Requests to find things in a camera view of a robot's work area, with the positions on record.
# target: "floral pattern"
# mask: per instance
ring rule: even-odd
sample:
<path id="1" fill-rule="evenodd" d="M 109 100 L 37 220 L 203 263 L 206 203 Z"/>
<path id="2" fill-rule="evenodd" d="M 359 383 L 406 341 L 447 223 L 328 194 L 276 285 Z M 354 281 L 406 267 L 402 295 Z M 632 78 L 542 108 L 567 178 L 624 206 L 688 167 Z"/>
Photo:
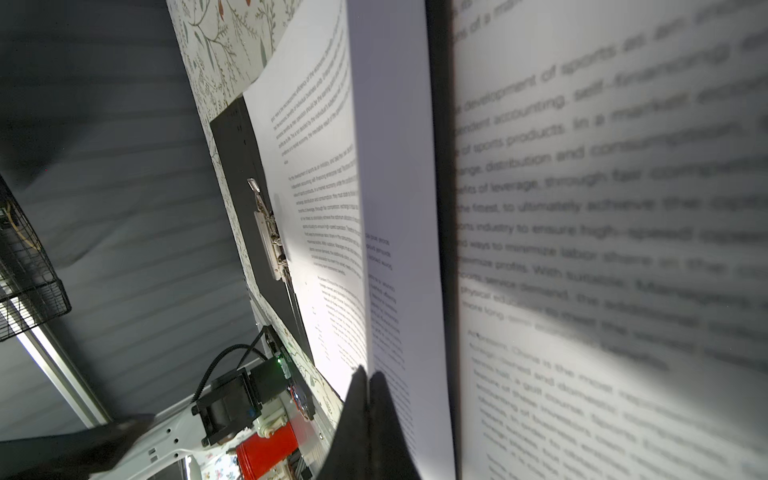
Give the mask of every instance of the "floral pattern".
<path id="1" fill-rule="evenodd" d="M 248 288 L 275 326 L 333 428 L 342 403 L 259 293 L 210 130 L 210 121 L 253 83 L 302 0 L 167 0 Z"/>

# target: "black cable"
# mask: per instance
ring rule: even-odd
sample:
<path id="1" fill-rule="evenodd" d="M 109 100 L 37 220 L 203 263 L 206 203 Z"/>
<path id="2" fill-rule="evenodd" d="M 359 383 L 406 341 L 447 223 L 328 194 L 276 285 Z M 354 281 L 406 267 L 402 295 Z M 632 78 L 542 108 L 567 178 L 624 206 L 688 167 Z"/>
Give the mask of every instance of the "black cable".
<path id="1" fill-rule="evenodd" d="M 245 353 L 243 354 L 243 356 L 240 358 L 240 361 L 237 363 L 237 366 L 235 367 L 235 370 L 239 369 L 239 368 L 240 368 L 240 366 L 241 366 L 241 365 L 243 365 L 243 362 L 245 361 L 245 358 L 248 356 L 248 354 L 250 353 L 250 351 L 251 351 L 251 350 L 253 350 L 254 352 L 256 352 L 256 354 L 257 354 L 258 356 L 260 356 L 260 357 L 261 357 L 261 359 L 262 359 L 264 362 L 266 362 L 266 357 L 264 356 L 264 354 L 263 354 L 263 353 L 261 353 L 259 350 L 257 350 L 257 349 L 256 349 L 256 342 L 258 342 L 258 341 L 259 341 L 259 339 L 260 339 L 260 338 L 261 338 L 261 336 L 264 334 L 264 332 L 266 332 L 266 328 L 262 327 L 262 329 L 261 329 L 261 331 L 259 332 L 259 334 L 258 334 L 258 335 L 256 335 L 256 338 L 255 338 L 255 339 L 253 339 L 253 342 L 251 342 L 251 343 L 250 343 L 250 345 L 248 346 L 248 350 L 246 350 L 246 352 L 245 352 Z"/>
<path id="2" fill-rule="evenodd" d="M 197 390 L 195 390 L 194 395 L 192 396 L 192 403 L 195 403 L 197 400 L 200 399 L 200 395 L 203 394 L 203 389 L 205 388 L 205 384 L 208 383 L 208 378 L 210 377 L 210 374 L 214 372 L 214 369 L 216 368 L 216 365 L 219 364 L 222 358 L 227 356 L 227 354 L 234 352 L 235 350 L 240 349 L 247 349 L 248 351 L 253 350 L 254 352 L 258 353 L 259 356 L 266 362 L 266 357 L 263 353 L 261 353 L 259 350 L 256 350 L 251 345 L 246 345 L 245 343 L 237 343 L 235 345 L 230 345 L 226 349 L 222 350 L 221 353 L 219 353 L 216 358 L 213 360 L 213 362 L 210 363 L 208 366 L 208 370 L 205 371 L 205 375 L 203 375 L 203 379 L 200 381 L 200 385 L 197 386 Z"/>

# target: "leaf pattern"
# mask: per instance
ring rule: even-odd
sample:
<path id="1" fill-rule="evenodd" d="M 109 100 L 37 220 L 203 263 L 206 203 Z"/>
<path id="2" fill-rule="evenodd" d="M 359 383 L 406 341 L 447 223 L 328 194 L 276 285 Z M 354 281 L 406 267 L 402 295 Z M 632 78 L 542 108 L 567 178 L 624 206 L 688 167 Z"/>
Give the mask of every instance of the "leaf pattern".
<path id="1" fill-rule="evenodd" d="M 210 131 L 210 121 L 243 93 L 266 67 L 300 3 L 301 0 L 167 0 L 248 289 L 292 353 L 293 361 L 317 399 L 316 404 L 322 406 L 335 428 L 343 404 L 259 293 Z M 190 30 L 196 40 L 190 41 Z"/>

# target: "metal clip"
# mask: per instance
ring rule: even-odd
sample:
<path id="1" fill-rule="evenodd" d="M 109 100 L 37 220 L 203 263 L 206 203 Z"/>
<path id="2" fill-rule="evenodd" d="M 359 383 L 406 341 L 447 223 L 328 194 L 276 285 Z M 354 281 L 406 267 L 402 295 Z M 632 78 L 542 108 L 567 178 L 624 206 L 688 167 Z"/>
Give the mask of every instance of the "metal clip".
<path id="1" fill-rule="evenodd" d="M 269 260 L 270 267 L 272 268 L 272 276 L 275 280 L 282 280 L 288 283 L 290 281 L 288 262 L 283 250 L 283 241 L 280 239 L 280 233 L 277 231 L 275 216 L 266 208 L 266 204 L 261 197 L 261 189 L 256 180 L 249 178 L 248 184 L 256 196 L 256 211 L 253 212 L 253 215 L 256 217 L 256 224 L 259 227 L 266 258 Z"/>

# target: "gray wall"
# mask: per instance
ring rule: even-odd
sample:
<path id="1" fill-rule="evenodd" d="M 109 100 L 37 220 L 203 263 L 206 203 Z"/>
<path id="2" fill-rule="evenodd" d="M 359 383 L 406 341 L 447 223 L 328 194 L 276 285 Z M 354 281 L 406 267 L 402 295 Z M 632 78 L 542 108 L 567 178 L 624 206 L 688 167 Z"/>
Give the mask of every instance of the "gray wall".
<path id="1" fill-rule="evenodd" d="M 6 2 L 0 65 L 0 173 L 73 306 L 51 328 L 112 415 L 159 412 L 256 333 L 166 6 Z"/>

